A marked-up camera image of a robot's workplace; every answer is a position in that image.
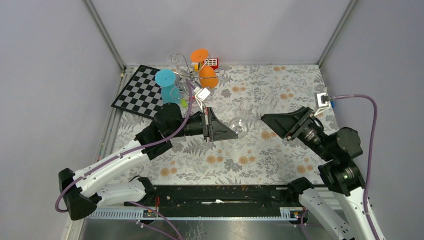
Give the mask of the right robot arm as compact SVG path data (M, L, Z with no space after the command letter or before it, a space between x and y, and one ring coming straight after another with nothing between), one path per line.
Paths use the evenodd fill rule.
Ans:
M366 182L354 162L354 158L363 154L356 130L343 127L328 135L309 107L290 113L264 114L261 120L282 139L300 140L325 161L318 166L319 175L339 202L346 220L321 199L305 177L288 184L286 198L291 205L305 207L334 240L385 238L366 196Z

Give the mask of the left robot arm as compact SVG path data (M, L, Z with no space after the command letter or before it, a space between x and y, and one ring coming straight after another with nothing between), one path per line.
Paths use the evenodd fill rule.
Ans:
M98 207L123 202L140 202L144 206L155 200L155 189L146 177L127 183L111 180L126 170L151 161L170 150L172 138L203 136L205 141L233 140L238 134L222 123L211 107L182 116L176 103L165 103L151 123L125 146L80 170L64 168L58 173L60 195L55 203L59 213L71 220L81 220Z

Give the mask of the blue wine glass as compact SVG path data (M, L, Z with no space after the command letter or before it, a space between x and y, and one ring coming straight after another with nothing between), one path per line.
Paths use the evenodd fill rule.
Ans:
M161 69L155 74L155 82L161 88L161 99L164 104L180 104L182 95L176 85L176 74L170 69Z

